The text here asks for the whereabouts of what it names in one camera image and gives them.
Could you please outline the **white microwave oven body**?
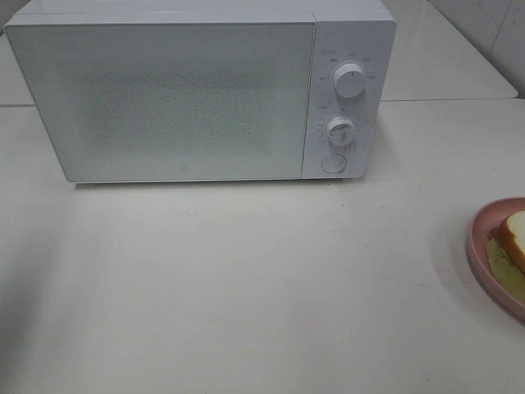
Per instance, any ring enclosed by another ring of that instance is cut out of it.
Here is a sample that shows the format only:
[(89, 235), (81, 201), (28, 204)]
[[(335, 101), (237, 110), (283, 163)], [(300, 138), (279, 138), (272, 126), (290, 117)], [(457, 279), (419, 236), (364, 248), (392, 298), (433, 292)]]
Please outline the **white microwave oven body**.
[[(313, 25), (300, 177), (214, 181), (361, 177), (365, 172), (376, 129), (377, 112), (396, 31), (395, 20), (383, 2), (31, 1), (14, 14), (4, 30), (10, 43), (7, 29), (11, 26), (299, 23)], [(333, 85), (333, 71), (346, 62), (360, 63), (367, 74), (365, 90), (354, 98), (341, 98)], [(334, 117), (349, 117), (353, 120), (358, 133), (351, 144), (334, 146), (328, 142), (325, 128)], [(345, 157), (346, 168), (343, 172), (329, 174), (323, 171), (322, 160), (331, 154)]]

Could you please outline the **white microwave door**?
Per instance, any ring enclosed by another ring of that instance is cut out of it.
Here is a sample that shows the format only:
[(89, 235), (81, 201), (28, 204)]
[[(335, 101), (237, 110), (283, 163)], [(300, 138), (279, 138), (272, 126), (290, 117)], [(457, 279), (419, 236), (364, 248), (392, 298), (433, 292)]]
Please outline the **white microwave door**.
[(68, 181), (301, 175), (313, 25), (36, 25), (7, 35)]

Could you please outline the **white microwave knob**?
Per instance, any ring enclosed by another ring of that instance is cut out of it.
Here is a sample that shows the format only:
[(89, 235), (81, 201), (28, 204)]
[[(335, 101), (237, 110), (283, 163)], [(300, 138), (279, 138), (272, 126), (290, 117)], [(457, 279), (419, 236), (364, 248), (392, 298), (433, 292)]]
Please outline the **white microwave knob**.
[(334, 146), (346, 146), (351, 144), (358, 133), (357, 127), (349, 117), (334, 117), (325, 128), (325, 136), (328, 142)]
[(367, 74), (360, 63), (346, 62), (333, 71), (332, 79), (337, 95), (352, 99), (365, 90)]

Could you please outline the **sandwich with white bread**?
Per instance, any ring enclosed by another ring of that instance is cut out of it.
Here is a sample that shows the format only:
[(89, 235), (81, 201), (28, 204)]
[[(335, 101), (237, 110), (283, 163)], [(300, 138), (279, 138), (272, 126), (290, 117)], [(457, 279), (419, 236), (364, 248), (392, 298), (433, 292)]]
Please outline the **sandwich with white bread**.
[(492, 276), (513, 297), (524, 302), (524, 211), (508, 216), (491, 230), (486, 247)]

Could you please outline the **pink plate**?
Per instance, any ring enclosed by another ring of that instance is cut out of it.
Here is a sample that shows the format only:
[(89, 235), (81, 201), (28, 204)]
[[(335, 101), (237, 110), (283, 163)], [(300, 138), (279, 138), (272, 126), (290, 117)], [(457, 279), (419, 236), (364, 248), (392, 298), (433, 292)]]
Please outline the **pink plate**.
[(492, 276), (486, 246), (491, 230), (512, 213), (524, 210), (523, 197), (494, 200), (477, 210), (469, 224), (466, 238), (468, 263), (474, 277), (493, 301), (524, 322), (524, 303), (505, 290)]

